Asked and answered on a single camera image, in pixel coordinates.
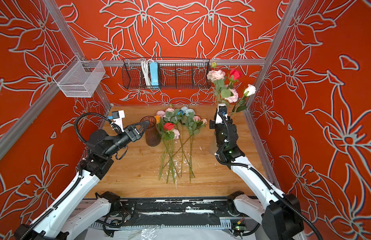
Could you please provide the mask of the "white rose stem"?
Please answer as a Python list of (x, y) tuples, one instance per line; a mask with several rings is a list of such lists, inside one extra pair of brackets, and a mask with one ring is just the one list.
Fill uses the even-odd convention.
[(254, 85), (248, 84), (248, 86), (244, 89), (243, 95), (240, 100), (234, 105), (232, 109), (232, 114), (242, 112), (247, 109), (246, 102), (248, 101), (249, 97), (256, 93), (256, 87)]

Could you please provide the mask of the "clear ribbed glass vase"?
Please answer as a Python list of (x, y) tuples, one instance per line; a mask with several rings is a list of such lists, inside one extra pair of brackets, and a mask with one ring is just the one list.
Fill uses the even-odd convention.
[(216, 141), (212, 141), (210, 143), (209, 153), (214, 156), (217, 150), (218, 150), (218, 146), (216, 145)]

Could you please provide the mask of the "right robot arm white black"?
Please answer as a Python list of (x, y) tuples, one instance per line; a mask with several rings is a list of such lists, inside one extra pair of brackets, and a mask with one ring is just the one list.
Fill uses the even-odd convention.
[(232, 195), (234, 211), (256, 221), (268, 240), (293, 240), (308, 226), (317, 239), (323, 237), (314, 224), (301, 213), (299, 200), (270, 183), (238, 147), (237, 128), (225, 104), (218, 104), (209, 123), (216, 137), (216, 160), (236, 173), (251, 189), (257, 200), (243, 193)]

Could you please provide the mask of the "red rose stem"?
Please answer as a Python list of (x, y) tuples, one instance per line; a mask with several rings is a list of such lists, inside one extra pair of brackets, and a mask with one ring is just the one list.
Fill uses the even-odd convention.
[(224, 100), (228, 101), (230, 104), (236, 103), (239, 99), (239, 95), (237, 90), (235, 89), (236, 84), (238, 83), (238, 79), (242, 76), (242, 72), (236, 69), (230, 71), (227, 79), (229, 81), (228, 85), (225, 85), (225, 88), (230, 90), (231, 95), (229, 97), (225, 97)]

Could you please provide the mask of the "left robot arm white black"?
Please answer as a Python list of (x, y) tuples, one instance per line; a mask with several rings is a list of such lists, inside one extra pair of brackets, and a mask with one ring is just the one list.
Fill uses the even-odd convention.
[[(104, 130), (93, 132), (86, 140), (78, 124), (81, 119), (94, 115), (108, 122), (115, 136), (109, 136)], [(123, 111), (113, 112), (110, 117), (98, 113), (84, 113), (76, 118), (74, 130), (81, 142), (87, 146), (87, 156), (78, 164), (78, 172), (71, 183), (58, 198), (31, 224), (22, 224), (15, 231), (17, 240), (74, 240), (90, 225), (103, 216), (121, 214), (120, 197), (111, 192), (99, 195), (90, 207), (72, 216), (87, 193), (106, 175), (114, 159), (119, 159), (118, 151), (127, 149), (128, 144), (141, 139), (149, 121), (142, 121), (124, 127)]]

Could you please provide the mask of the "pink peony stem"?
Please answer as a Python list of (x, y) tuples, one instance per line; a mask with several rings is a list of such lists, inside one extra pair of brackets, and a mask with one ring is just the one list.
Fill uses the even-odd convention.
[(217, 105), (226, 104), (228, 106), (230, 103), (224, 98), (231, 95), (230, 90), (225, 88), (225, 85), (229, 83), (227, 77), (230, 72), (227, 74), (224, 70), (218, 68), (216, 63), (211, 63), (210, 67), (211, 70), (207, 74), (207, 80), (211, 82), (213, 88), (214, 102)]

